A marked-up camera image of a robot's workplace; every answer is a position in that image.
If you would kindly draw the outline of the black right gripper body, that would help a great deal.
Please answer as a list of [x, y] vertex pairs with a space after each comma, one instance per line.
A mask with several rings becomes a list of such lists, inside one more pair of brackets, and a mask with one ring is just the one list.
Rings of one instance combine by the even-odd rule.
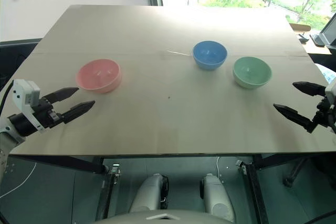
[[324, 127], [330, 127], [335, 130], [335, 106], [324, 97], [317, 105], [317, 112], [313, 117], [313, 125], [321, 125]]

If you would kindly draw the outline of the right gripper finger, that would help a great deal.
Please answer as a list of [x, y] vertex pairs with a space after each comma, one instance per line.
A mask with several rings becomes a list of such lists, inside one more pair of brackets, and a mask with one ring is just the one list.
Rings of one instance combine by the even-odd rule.
[[273, 104], [274, 108], [286, 119], [302, 126], [307, 132], [312, 133], [317, 127], [317, 122], [300, 115], [296, 110], [285, 105]]
[[320, 95], [322, 97], [325, 96], [325, 86], [322, 86], [316, 83], [311, 83], [311, 82], [304, 82], [304, 81], [293, 82], [292, 85], [296, 89], [298, 89], [299, 91], [307, 95], [310, 95], [310, 96]]

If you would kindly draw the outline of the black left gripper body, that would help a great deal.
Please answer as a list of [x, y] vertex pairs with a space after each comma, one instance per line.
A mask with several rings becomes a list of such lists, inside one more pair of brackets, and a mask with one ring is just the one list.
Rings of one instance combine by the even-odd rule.
[[32, 107], [33, 116], [44, 128], [53, 128], [64, 122], [62, 114], [54, 111], [53, 103], [62, 101], [62, 99], [47, 99], [42, 97], [38, 101], [38, 105]]

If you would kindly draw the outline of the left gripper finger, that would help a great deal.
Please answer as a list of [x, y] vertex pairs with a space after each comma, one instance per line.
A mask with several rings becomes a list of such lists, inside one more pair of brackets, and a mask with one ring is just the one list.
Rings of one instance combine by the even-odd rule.
[[74, 119], [84, 115], [93, 107], [94, 104], [95, 101], [87, 101], [77, 104], [76, 106], [72, 107], [69, 111], [62, 114], [62, 122], [64, 124], [67, 124], [73, 121]]
[[78, 90], [79, 88], [77, 87], [62, 88], [62, 89], [59, 89], [57, 91], [54, 91], [50, 94], [43, 96], [43, 99], [47, 100], [50, 104], [53, 104], [55, 102], [60, 102], [62, 100], [65, 100], [71, 97]]

